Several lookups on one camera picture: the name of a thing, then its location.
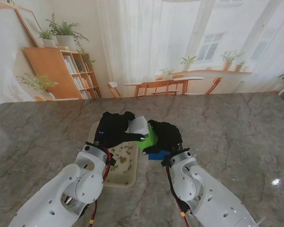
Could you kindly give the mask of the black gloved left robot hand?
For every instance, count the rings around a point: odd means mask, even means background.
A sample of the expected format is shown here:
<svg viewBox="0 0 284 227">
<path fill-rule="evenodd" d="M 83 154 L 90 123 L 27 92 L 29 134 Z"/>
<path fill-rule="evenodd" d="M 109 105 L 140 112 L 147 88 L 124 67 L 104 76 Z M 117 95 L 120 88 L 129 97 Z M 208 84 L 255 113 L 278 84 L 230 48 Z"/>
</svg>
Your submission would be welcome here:
<svg viewBox="0 0 284 227">
<path fill-rule="evenodd" d="M 104 147 L 113 148 L 123 142 L 144 141 L 142 134 L 127 133 L 129 122 L 135 119 L 135 115 L 126 111 L 124 114 L 103 113 L 98 124 L 94 144 Z"/>
</svg>

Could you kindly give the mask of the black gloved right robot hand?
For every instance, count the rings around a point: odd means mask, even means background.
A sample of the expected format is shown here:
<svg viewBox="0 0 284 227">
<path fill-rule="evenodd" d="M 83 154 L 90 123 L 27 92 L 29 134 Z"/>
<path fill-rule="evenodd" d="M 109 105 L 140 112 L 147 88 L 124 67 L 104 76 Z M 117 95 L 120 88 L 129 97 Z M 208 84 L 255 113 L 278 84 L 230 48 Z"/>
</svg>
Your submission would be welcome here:
<svg viewBox="0 0 284 227">
<path fill-rule="evenodd" d="M 143 150 L 144 154 L 157 154 L 161 151 L 177 152 L 182 150 L 182 137 L 179 129 L 168 122 L 149 120 L 152 130 L 157 136 L 157 142 Z"/>
</svg>

